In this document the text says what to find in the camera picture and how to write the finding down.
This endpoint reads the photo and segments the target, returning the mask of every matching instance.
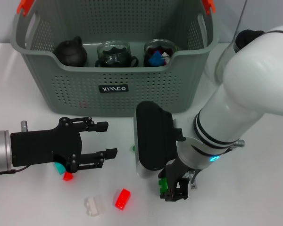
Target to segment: white wall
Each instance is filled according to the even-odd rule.
[[[0,0],[0,42],[9,42],[12,20],[20,0]],[[219,42],[230,42],[244,0],[214,0],[219,18]],[[249,0],[242,28],[268,30],[283,25],[283,0]]]
[[[245,0],[214,0],[219,20],[219,42],[230,42]],[[283,25],[283,0],[248,0],[240,31],[267,31]]]

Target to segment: green block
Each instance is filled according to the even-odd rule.
[[[161,178],[158,181],[158,185],[160,186],[160,194],[163,194],[168,190],[168,184],[166,183],[166,178]]]

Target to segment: orange basket clip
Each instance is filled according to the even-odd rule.
[[[210,15],[209,8],[212,8],[213,13],[215,13],[216,8],[213,0],[202,0],[202,4],[208,16]]]
[[[30,8],[33,5],[33,2],[34,2],[34,0],[21,0],[19,6],[17,8],[17,14],[19,14],[21,9],[23,8],[24,9],[23,16],[26,16],[27,13],[29,12]]]

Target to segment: blue led light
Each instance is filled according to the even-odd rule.
[[[220,157],[219,156],[216,156],[214,158],[211,158],[210,161],[216,161],[217,159],[219,159]]]

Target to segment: gray plastic basket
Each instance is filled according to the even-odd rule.
[[[63,114],[133,116],[144,100],[171,113],[185,111],[217,44],[214,14],[206,14],[201,0],[35,0],[23,13],[15,16],[11,44],[48,105]],[[52,53],[77,35],[89,67],[65,66]],[[143,46],[152,39],[168,39],[182,50],[166,66],[142,67]],[[96,47],[108,40],[129,41],[140,67],[95,68]],[[99,91],[100,85],[124,84],[128,92]]]

